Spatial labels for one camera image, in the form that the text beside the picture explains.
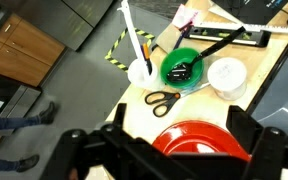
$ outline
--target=red object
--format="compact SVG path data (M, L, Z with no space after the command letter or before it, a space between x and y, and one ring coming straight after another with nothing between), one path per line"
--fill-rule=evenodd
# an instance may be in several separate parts
M250 156L231 134L203 121L174 124L155 139L153 146L165 155L173 152L224 152L246 161L250 160Z

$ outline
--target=white container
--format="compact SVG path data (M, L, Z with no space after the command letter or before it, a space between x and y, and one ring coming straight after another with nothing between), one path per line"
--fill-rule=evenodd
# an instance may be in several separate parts
M215 61L208 69L207 77L219 97L233 101L245 93L246 74L241 61L227 57Z
M165 83L162 81L156 65L152 63L152 73L147 75L148 70L145 62L134 60L128 68L127 77L129 81L137 87L150 91L159 91L164 89Z

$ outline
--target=table surface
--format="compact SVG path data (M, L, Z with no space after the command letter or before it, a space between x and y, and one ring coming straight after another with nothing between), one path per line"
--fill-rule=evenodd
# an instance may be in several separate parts
M199 18L204 21L230 22L218 15L208 12L208 1L188 0L186 7L201 10ZM288 4L283 8L288 12ZM287 26L288 15L280 11L269 25ZM206 49L213 43L208 41L190 40L198 43L199 48ZM201 120L216 124L226 129L226 117L229 105L238 105L246 109L266 76L272 69L278 57L288 43L288 34L272 34L266 48L256 48L239 45L228 45L216 53L216 57L234 57L241 60L247 68L247 90L236 101L226 101L219 98L212 87L206 87L194 94L180 99L172 110L164 117L155 117L153 106L145 104L144 98L150 91L130 85L118 103L127 103L123 129L132 137L142 137L149 143L170 125L185 120ZM167 53L156 48L151 54L151 61L158 67ZM107 121L114 119L116 107L112 110Z

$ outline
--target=floor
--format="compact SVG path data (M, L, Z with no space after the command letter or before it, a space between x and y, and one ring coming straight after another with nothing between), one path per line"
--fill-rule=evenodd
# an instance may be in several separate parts
M131 6L131 13L137 28L158 35L170 23L167 17L175 13L175 7L180 3L179 0L163 0L154 6L152 2L154 1L130 0L130 4L160 15L134 6ZM163 4L168 4L167 8L161 8ZM106 119L124 93L129 85L127 74L104 59L126 27L123 16L116 11L117 7L119 4L112 6L79 52L67 51L63 55L43 83L43 95L28 116L38 114L47 107L49 101L55 101L59 106L55 122L49 126L19 129L0 143L0 158L18 160L40 154L38 165L22 174L0 172L1 180L39 179L61 134L73 128L91 132L98 122ZM139 40L140 43L146 41L143 37L139 37ZM127 66L135 59L129 36L125 36L113 56Z

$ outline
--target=shoe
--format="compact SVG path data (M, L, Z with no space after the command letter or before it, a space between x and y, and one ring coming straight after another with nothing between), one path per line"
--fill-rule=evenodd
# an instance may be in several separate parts
M38 163L39 160L40 160L39 155L34 155L31 156L30 158L20 160L20 167L16 170L16 172L21 173L33 168Z
M48 108L38 115L41 120L41 124L52 124L55 115L55 104L54 102L50 102Z

